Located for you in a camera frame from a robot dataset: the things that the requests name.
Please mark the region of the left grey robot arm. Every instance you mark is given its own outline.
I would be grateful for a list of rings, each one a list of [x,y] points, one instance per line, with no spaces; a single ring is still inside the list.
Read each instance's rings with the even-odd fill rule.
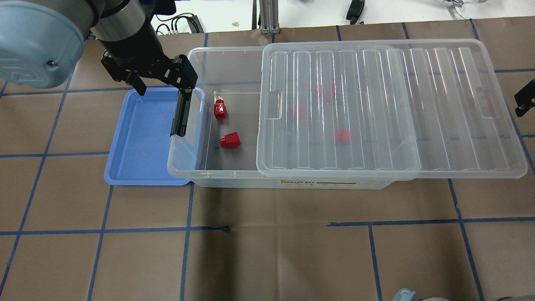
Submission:
[[[92,34],[105,52],[101,63],[115,82],[144,95],[143,79],[179,90],[189,101],[198,76],[185,55],[168,57],[151,20],[173,15],[173,0],[2,0],[0,74],[34,88],[65,82]]]

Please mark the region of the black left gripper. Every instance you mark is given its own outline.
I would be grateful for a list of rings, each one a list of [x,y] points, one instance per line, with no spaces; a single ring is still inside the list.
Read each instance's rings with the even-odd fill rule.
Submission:
[[[157,79],[178,88],[178,102],[191,101],[198,74],[186,55],[171,59],[158,43],[152,46],[101,44],[105,48],[101,64],[116,82],[125,82],[143,97],[147,86],[142,79]]]

